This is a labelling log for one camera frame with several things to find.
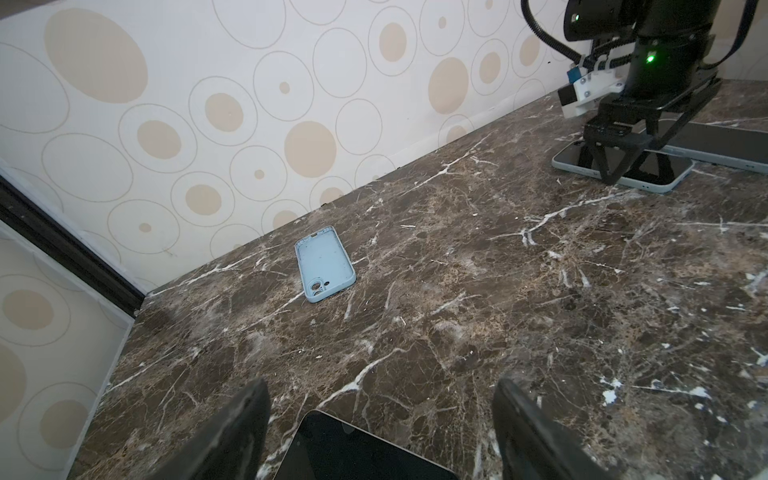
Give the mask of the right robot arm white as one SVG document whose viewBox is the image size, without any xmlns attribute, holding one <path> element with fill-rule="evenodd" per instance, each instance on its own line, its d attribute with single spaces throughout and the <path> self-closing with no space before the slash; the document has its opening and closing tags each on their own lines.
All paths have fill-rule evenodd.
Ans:
<svg viewBox="0 0 768 480">
<path fill-rule="evenodd" d="M 574 118 L 597 111 L 554 168 L 653 193 L 675 188 L 696 162 L 764 174 L 767 135 L 705 125 L 695 117 L 722 87 L 715 40 L 717 1 L 570 1 L 562 40 L 520 9 L 543 43 L 571 60 L 557 94 Z"/>
</svg>

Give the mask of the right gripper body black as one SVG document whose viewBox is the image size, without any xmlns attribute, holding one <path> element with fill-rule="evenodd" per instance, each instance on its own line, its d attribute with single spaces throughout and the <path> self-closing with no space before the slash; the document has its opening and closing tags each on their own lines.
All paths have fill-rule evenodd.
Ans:
<svg viewBox="0 0 768 480">
<path fill-rule="evenodd" d="M 719 92 L 722 80 L 716 74 L 695 74 L 692 84 L 680 93 L 638 100 L 618 93 L 600 101 L 597 115 L 585 125 L 587 144 L 658 150 Z M 678 114 L 672 127 L 660 134 L 658 122 L 665 113 Z"/>
</svg>

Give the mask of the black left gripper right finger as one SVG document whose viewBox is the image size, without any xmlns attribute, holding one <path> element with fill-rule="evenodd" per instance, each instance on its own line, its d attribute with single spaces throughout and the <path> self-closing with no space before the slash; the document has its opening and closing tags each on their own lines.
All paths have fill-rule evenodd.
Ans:
<svg viewBox="0 0 768 480">
<path fill-rule="evenodd" d="M 494 431 L 504 479 L 608 479 L 559 423 L 512 380 L 498 381 L 492 400 Z"/>
</svg>

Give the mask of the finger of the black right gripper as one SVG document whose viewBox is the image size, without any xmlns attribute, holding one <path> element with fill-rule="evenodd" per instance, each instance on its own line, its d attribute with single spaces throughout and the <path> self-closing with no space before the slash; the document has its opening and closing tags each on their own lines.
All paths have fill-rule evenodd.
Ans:
<svg viewBox="0 0 768 480">
<path fill-rule="evenodd" d="M 606 170 L 608 174 L 613 173 L 624 160 L 626 153 L 620 149 L 612 147 L 598 147 L 598 150 L 602 150 L 606 160 Z M 641 166 L 644 161 L 648 159 L 648 154 L 637 158 L 628 165 L 628 169 L 624 172 L 623 176 L 617 180 L 618 185 L 634 185 L 639 184 L 643 174 L 641 173 Z M 585 175 L 598 180 L 602 179 L 600 167 L 598 161 L 593 156 L 593 151 L 587 144 L 584 144 L 584 169 Z"/>
</svg>

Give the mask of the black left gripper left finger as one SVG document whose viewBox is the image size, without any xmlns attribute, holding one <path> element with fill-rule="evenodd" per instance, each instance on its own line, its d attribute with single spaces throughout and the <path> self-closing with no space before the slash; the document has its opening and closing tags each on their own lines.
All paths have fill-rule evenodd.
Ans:
<svg viewBox="0 0 768 480">
<path fill-rule="evenodd" d="M 152 479 L 254 479 L 260 468 L 271 399 L 257 379 L 237 393 Z"/>
</svg>

